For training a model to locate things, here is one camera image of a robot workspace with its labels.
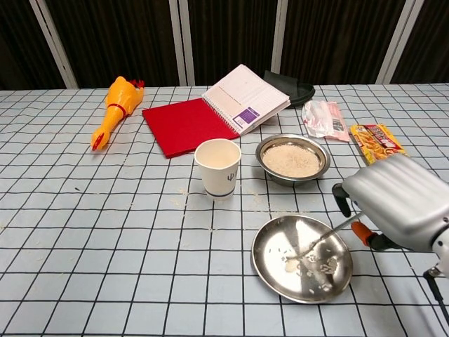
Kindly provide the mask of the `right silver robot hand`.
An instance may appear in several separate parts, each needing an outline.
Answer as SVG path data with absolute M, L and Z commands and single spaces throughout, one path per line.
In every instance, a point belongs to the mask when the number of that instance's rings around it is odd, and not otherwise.
M 359 169 L 332 191 L 345 217 L 350 199 L 390 240 L 413 251 L 432 251 L 448 229 L 448 183 L 404 154 Z

